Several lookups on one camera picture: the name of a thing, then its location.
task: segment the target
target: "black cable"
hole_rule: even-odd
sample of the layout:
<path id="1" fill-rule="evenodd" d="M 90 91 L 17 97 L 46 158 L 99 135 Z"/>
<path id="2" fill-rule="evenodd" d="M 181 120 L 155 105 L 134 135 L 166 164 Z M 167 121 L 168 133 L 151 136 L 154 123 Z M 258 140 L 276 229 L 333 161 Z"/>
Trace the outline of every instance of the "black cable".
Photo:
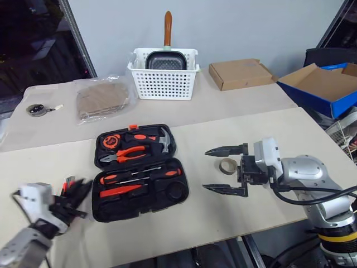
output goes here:
<path id="1" fill-rule="evenodd" d="M 20 191 L 16 191 L 14 193 L 12 193 L 10 196 L 11 196 L 11 199 L 15 202 L 15 204 L 18 206 L 18 208 L 22 211 L 23 215 L 25 215 L 27 221 L 29 224 L 31 224 L 31 219 L 30 217 L 28 216 L 28 214 L 26 213 L 26 211 L 24 210 L 23 206 L 20 204 L 20 202 L 17 200 L 16 196 L 19 195 Z M 47 256 L 45 256 L 45 261 L 47 263 L 47 267 L 48 268 L 52 268 L 51 264 L 50 264 L 50 261 L 48 260 Z"/>
<path id="2" fill-rule="evenodd" d="M 314 199 L 314 200 L 308 200 L 308 201 L 300 201 L 300 200 L 293 200 L 293 199 L 290 199 L 290 198 L 286 198 L 286 197 L 284 197 L 284 196 L 282 196 L 280 194 L 278 187 L 273 188 L 274 194 L 280 200 L 282 200 L 284 202 L 287 202 L 289 204 L 292 204 L 292 205 L 315 205 L 315 204 L 320 204 L 320 203 L 323 203 L 323 202 L 326 202 L 326 201 L 333 200 L 333 199 L 338 198 L 338 197 L 343 197 L 344 195 L 352 193 L 352 192 L 354 192 L 356 190 L 357 190 L 357 186 L 353 186 L 353 187 L 347 188 L 345 190 L 339 191 L 339 192 L 337 192 L 335 194 L 328 195 L 326 197 L 322 197 L 322 198 L 318 198 L 318 199 Z"/>
<path id="3" fill-rule="evenodd" d="M 320 243 L 317 243 L 316 245 L 314 245 L 313 247 L 310 247 L 308 250 L 305 250 L 304 252 L 302 252 L 300 255 L 296 256 L 295 258 L 292 259 L 292 261 L 285 266 L 285 268 L 288 268 L 289 266 L 291 266 L 295 261 L 297 261 L 298 259 L 300 259 L 301 257 L 303 257 L 304 255 L 308 254 L 310 251 L 316 249 L 317 247 L 319 247 Z"/>
<path id="4" fill-rule="evenodd" d="M 269 265 L 269 268 L 273 268 L 274 265 L 278 262 L 278 260 L 279 260 L 283 255 L 285 255 L 286 253 L 288 253 L 290 250 L 293 250 L 294 248 L 296 248 L 296 247 L 298 247 L 298 246 L 301 246 L 301 245 L 303 245 L 303 244 L 305 244 L 305 243 L 307 243 L 307 242 L 310 242 L 310 241 L 312 241 L 312 240 L 315 240 L 315 239 L 317 239 L 317 238 L 318 238 L 318 236 L 313 236 L 313 237 L 310 237 L 310 238 L 308 238 L 308 239 L 306 239 L 306 240 L 303 240 L 303 241 L 301 241 L 301 242 L 299 242 L 299 243 L 297 243 L 297 244 L 295 244 L 295 245 L 293 245 L 293 246 L 291 246 L 291 247 L 288 247 L 286 250 L 284 250 L 284 251 L 281 252 L 278 256 L 275 257 L 274 261 Z"/>
<path id="5" fill-rule="evenodd" d="M 291 187 L 289 186 L 289 190 L 296 190 L 296 191 L 316 191 L 316 192 L 329 192 L 329 193 L 339 193 L 342 190 L 336 190 L 336 189 L 329 189 L 329 188 L 314 188 L 314 187 Z M 350 197 L 357 198 L 357 194 L 349 193 L 346 194 L 349 195 Z"/>

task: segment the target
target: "table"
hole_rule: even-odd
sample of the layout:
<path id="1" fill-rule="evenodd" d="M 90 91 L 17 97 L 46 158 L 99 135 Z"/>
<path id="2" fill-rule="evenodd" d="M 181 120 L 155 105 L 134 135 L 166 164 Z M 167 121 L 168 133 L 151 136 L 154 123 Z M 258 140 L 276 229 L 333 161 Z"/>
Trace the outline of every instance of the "table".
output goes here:
<path id="1" fill-rule="evenodd" d="M 69 233 L 51 250 L 54 267 L 112 267 L 149 257 L 225 240 L 305 219 L 302 207 L 277 199 L 271 190 L 249 186 L 249 197 L 224 196 L 202 184 L 237 185 L 223 175 L 219 158 L 204 152 L 224 145 L 253 143 L 272 136 L 282 157 L 311 154 L 321 159 L 342 188 L 355 185 L 357 167 L 301 108 L 173 127 L 178 158 L 184 167 L 190 195 L 182 204 L 127 221 L 98 223 L 92 216 L 76 220 Z M 61 143 L 0 154 L 0 246 L 26 221 L 8 194 L 22 183 L 42 181 L 59 192 L 67 176 L 93 178 L 95 140 Z M 81 209 L 91 214 L 91 198 Z"/>
<path id="2" fill-rule="evenodd" d="M 28 88 L 11 116 L 0 152 L 86 140 L 132 124 L 165 123 L 176 127 L 297 107 L 277 84 L 221 92 L 208 70 L 203 69 L 196 76 L 191 101 L 138 100 L 134 107 L 122 110 L 116 117 L 78 126 L 75 99 L 81 88 L 76 82 Z M 64 106 L 32 118 L 26 108 L 35 103 Z"/>

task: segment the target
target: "screwdriver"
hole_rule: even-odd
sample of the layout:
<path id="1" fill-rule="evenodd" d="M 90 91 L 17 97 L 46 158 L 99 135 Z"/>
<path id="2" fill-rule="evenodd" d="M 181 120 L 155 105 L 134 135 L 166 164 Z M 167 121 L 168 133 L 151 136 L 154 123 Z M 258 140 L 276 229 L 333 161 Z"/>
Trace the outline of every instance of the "screwdriver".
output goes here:
<path id="1" fill-rule="evenodd" d="M 101 191 L 100 197 L 103 198 L 103 197 L 111 197 L 112 195 L 126 194 L 127 192 L 138 189 L 140 187 L 142 187 L 142 185 L 130 185 L 130 186 L 117 187 L 114 189 Z"/>
<path id="2" fill-rule="evenodd" d="M 148 172 L 148 171 L 152 171 L 152 170 L 156 170 L 156 169 L 160 169 L 161 166 L 159 167 L 153 167 L 151 169 L 147 169 L 147 170 L 143 170 L 143 171 L 138 171 L 138 172 L 134 172 L 131 173 L 130 171 L 122 173 L 120 175 L 109 175 L 106 177 L 101 177 L 100 178 L 100 184 L 101 185 L 108 185 L 108 184 L 112 184 L 112 183 L 117 183 L 121 180 L 126 180 L 126 179 L 130 179 L 133 175 L 139 174 L 141 172 Z"/>
<path id="3" fill-rule="evenodd" d="M 126 181 L 119 181 L 117 180 L 115 183 L 117 184 L 123 184 L 123 183 L 132 183 L 134 181 L 139 181 L 139 180 L 146 180 L 146 179 L 166 179 L 174 176 L 180 176 L 181 175 L 181 169 L 172 169 L 172 170 L 167 170 L 166 172 L 160 172 L 160 173 L 153 173 L 148 177 L 140 178 L 140 179 L 134 179 L 134 180 L 126 180 Z"/>

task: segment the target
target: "cardboard box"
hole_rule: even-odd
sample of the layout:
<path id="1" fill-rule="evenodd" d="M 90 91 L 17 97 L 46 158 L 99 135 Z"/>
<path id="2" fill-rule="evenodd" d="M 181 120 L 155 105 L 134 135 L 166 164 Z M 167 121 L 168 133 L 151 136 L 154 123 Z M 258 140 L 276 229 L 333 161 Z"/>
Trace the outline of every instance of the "cardboard box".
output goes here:
<path id="1" fill-rule="evenodd" d="M 249 88 L 277 81 L 277 77 L 257 59 L 211 63 L 208 71 L 220 90 Z"/>
<path id="2" fill-rule="evenodd" d="M 280 78 L 278 84 L 299 106 L 337 118 L 357 102 L 357 69 L 329 71 L 310 64 Z"/>
<path id="3" fill-rule="evenodd" d="M 347 74 L 357 77 L 357 65 L 354 63 L 341 63 L 341 64 L 324 66 L 321 68 L 324 70 L 331 70 L 340 74 Z"/>

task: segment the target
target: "plastic bag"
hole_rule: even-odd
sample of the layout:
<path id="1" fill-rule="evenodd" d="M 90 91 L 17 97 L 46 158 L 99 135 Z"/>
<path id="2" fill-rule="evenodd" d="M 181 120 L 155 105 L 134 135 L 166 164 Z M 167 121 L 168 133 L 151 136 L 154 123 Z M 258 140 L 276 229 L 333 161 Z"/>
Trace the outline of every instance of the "plastic bag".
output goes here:
<path id="1" fill-rule="evenodd" d="M 108 76 L 76 80 L 78 123 L 103 120 L 120 114 L 122 109 L 135 104 L 135 85 L 127 76 Z"/>

